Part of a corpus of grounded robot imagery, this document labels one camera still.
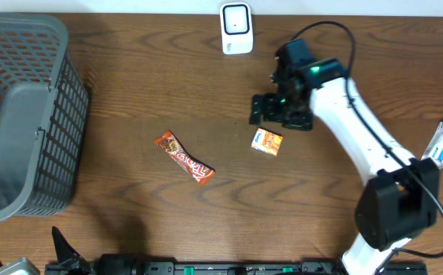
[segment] green connector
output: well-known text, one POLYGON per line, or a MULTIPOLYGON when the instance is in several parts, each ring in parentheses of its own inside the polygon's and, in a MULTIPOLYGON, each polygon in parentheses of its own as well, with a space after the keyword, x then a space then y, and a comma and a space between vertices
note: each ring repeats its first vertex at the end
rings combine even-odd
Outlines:
POLYGON ((184 275, 194 275, 194 267, 184 267, 184 275))

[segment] wooden table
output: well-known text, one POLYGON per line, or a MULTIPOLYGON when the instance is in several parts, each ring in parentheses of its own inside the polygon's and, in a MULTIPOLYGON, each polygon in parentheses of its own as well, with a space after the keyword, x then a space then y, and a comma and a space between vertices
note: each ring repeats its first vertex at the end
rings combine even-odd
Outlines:
MULTIPOLYGON (((4 262, 56 260, 57 226, 86 259, 145 253, 181 261, 301 260, 339 257, 357 229, 363 189, 354 165, 319 120, 311 132, 266 123, 284 136, 278 157, 250 148, 251 97, 274 92, 274 51, 322 19, 357 38, 354 79, 387 129, 422 156, 443 118, 443 18, 253 16, 254 50, 221 49, 216 15, 57 15, 70 54, 92 91, 77 195, 51 218, 0 223, 4 262), (205 186, 181 170, 154 139, 171 130, 193 156, 216 169, 205 186)), ((305 35, 319 58, 348 58, 335 27, 305 35)), ((440 197, 443 203, 443 170, 440 197)), ((443 223, 409 245, 443 248, 443 223)), ((415 260, 400 255, 397 260, 415 260)), ((443 259, 425 260, 443 274, 443 259)))

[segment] wall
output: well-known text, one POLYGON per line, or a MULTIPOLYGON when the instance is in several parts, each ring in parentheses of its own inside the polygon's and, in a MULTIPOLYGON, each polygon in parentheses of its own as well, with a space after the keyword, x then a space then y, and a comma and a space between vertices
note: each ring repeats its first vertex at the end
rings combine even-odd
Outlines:
MULTIPOLYGON (((0 0, 0 11, 218 14, 220 0, 0 0)), ((256 15, 443 16, 443 0, 247 0, 256 15)))

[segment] candy bar wrapper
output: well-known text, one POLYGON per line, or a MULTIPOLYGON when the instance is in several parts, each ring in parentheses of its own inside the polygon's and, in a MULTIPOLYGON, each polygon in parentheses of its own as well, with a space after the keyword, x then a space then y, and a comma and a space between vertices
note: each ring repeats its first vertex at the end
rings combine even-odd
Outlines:
POLYGON ((205 184, 215 175, 215 171, 212 168, 190 157, 171 131, 167 131, 162 137, 156 139, 154 143, 164 149, 200 185, 205 184))

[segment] orange box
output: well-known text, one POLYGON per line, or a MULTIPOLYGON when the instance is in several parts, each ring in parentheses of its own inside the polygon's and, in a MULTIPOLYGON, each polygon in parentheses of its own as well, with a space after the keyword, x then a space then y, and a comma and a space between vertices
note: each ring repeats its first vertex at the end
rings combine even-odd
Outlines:
POLYGON ((280 135, 258 128, 252 140, 252 148, 277 157, 277 151, 280 149, 281 141, 283 141, 283 137, 280 135))

